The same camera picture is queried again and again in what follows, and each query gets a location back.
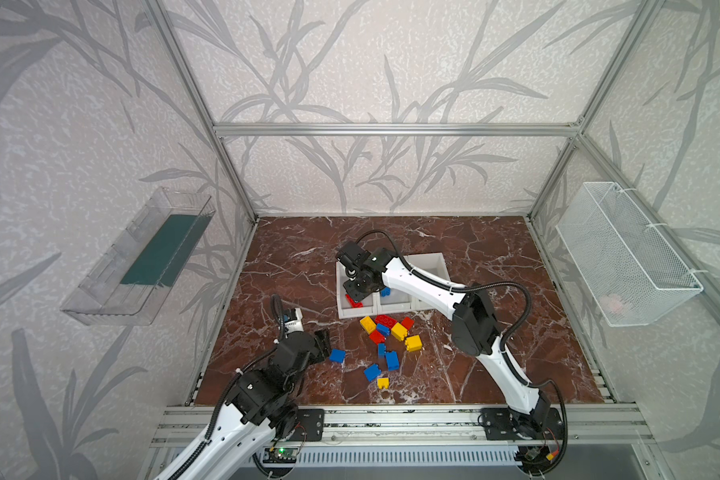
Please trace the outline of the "red lego pile bottom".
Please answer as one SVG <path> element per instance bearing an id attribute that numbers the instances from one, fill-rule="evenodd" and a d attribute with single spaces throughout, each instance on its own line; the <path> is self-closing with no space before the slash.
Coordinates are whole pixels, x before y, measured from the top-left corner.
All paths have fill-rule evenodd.
<path id="1" fill-rule="evenodd" d="M 372 331 L 368 334 L 368 336 L 375 344 L 381 344 L 386 342 L 386 337 L 378 330 Z"/>

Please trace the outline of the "yellow lego pile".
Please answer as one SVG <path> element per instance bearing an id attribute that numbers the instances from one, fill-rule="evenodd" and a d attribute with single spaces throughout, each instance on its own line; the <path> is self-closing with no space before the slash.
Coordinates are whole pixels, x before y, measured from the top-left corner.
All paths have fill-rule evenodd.
<path id="1" fill-rule="evenodd" d="M 390 334 L 398 341 L 404 342 L 408 336 L 408 329 L 401 323 L 397 322 L 391 327 Z"/>

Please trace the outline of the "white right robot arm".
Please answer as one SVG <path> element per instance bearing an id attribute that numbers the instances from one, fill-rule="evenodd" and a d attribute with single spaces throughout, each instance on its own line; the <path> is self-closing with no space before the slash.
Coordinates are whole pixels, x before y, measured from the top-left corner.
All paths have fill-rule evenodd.
<path id="1" fill-rule="evenodd" d="M 395 251 L 370 252 L 353 241 L 339 249 L 336 259 L 345 268 L 348 279 L 342 287 L 352 300 L 361 301 L 389 287 L 424 301 L 449 319 L 455 346 L 477 358 L 504 395 L 513 428 L 525 438 L 545 431 L 551 402 L 544 385 L 527 377 L 507 345 L 532 311 L 532 297 L 525 286 L 512 281 L 475 286 L 453 283 L 414 267 Z M 488 294 L 499 287 L 516 289 L 524 297 L 522 314 L 504 332 Z"/>

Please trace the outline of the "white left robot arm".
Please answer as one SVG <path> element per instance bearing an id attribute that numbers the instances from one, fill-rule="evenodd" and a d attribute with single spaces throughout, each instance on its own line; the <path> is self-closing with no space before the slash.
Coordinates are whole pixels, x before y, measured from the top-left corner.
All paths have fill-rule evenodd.
<path id="1" fill-rule="evenodd" d="M 279 334 L 273 347 L 236 371 L 207 426 L 159 479 L 228 479 L 265 444 L 294 433 L 297 387 L 309 367 L 329 357 L 330 334 L 305 331 L 298 307 L 274 310 Z"/>

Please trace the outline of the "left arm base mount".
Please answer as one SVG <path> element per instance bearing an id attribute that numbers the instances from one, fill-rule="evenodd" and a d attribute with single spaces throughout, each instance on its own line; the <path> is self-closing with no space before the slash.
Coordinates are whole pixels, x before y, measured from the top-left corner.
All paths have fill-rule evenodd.
<path id="1" fill-rule="evenodd" d="M 322 408 L 299 408 L 294 429 L 283 441 L 320 442 L 323 438 L 326 411 Z"/>

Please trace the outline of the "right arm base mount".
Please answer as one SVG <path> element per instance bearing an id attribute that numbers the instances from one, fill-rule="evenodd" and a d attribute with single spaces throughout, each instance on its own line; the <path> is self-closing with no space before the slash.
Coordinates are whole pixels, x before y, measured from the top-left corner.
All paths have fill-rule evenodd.
<path id="1" fill-rule="evenodd" d="M 522 427 L 513 412 L 506 407 L 486 407 L 479 411 L 477 424 L 483 429 L 487 440 L 562 441 L 565 433 L 565 422 L 557 408 L 551 408 L 542 426 Z"/>

